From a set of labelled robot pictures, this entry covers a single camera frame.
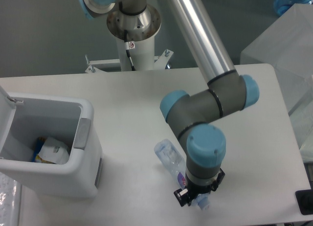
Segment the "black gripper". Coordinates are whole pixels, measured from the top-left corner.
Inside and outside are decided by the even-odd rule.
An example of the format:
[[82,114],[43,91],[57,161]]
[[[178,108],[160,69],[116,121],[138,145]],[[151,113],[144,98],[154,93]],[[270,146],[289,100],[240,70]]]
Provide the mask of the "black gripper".
[[185,205],[190,206],[192,202],[191,195],[206,194],[210,193],[211,191],[216,191],[219,185],[222,183],[224,177],[225,172],[220,168],[218,175],[212,182],[211,186],[200,186],[189,182],[186,187],[175,190],[174,196],[176,197],[181,207]]

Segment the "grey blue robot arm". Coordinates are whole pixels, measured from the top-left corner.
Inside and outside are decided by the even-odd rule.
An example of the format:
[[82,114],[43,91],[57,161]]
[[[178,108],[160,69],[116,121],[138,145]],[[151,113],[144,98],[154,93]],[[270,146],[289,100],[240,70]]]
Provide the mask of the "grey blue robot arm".
[[[155,69],[154,37],[161,26],[158,11],[147,0],[78,0],[88,19],[107,16],[122,71]],[[222,131],[212,125],[222,117],[254,105],[256,81],[236,71],[201,0],[167,0],[187,45],[207,83],[195,95],[183,90],[167,94],[160,110],[186,154],[181,188],[174,195],[181,206],[217,190],[224,178],[226,153]]]

